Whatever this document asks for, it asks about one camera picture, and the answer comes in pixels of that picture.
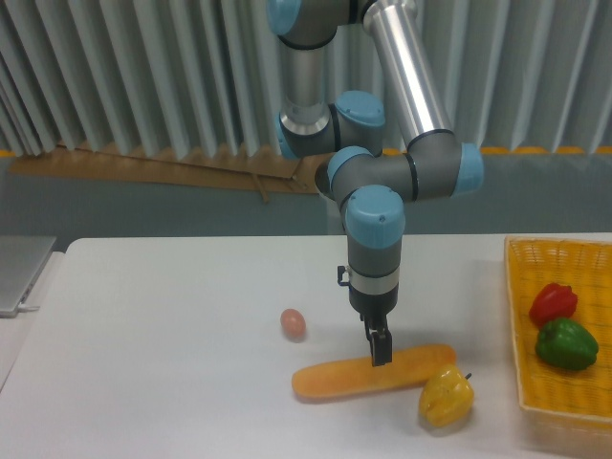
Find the plastic basket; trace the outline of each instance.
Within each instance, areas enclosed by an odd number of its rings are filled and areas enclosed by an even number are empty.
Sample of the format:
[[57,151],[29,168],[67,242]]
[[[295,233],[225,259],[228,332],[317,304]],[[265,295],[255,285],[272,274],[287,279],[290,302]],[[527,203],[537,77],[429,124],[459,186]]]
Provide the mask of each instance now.
[[[612,429],[612,244],[506,238],[514,364],[520,407],[566,426]],[[529,318],[534,298],[548,283],[570,285],[579,303],[572,319],[600,345],[597,362],[575,372],[536,355],[537,327]]]

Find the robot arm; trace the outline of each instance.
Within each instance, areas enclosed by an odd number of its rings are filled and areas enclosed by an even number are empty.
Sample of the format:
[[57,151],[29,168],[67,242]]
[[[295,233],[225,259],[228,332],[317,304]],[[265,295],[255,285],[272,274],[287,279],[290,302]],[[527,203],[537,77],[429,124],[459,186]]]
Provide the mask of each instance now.
[[[476,190],[483,181],[478,148],[452,133],[416,13],[414,0],[268,2],[271,29],[283,43],[286,97],[276,120],[278,140],[292,159],[338,152],[326,173],[317,174],[317,186],[342,216],[348,266],[338,268],[338,283],[349,288],[364,322],[373,365],[392,357],[386,316],[398,298],[404,203]],[[323,47],[339,26],[357,22],[372,36],[396,100],[405,155],[381,155],[384,111],[372,95],[351,91],[334,104],[324,102]]]

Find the gray floor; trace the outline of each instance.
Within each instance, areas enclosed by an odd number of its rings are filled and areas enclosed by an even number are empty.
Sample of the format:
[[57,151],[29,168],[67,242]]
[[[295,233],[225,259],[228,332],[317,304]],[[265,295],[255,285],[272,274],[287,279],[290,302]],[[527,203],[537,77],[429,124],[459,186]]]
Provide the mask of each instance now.
[[[82,237],[327,234],[318,196],[25,177],[0,159],[0,234]],[[406,207],[406,233],[612,231],[612,155],[485,158],[483,188]]]

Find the egg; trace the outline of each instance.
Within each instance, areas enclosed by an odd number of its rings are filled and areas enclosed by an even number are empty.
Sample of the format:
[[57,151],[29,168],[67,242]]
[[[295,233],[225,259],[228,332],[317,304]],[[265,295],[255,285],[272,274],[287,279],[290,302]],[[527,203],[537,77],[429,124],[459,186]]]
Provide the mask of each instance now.
[[286,309],[280,315],[280,325],[283,332],[290,339],[302,339],[306,334],[306,320],[295,309]]

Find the laptop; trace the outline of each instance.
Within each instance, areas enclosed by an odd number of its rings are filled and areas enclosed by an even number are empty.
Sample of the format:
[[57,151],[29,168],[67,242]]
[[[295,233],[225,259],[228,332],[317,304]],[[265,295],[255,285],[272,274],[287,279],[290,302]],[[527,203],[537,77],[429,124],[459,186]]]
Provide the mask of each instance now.
[[0,317],[15,317],[55,246],[50,236],[0,236]]

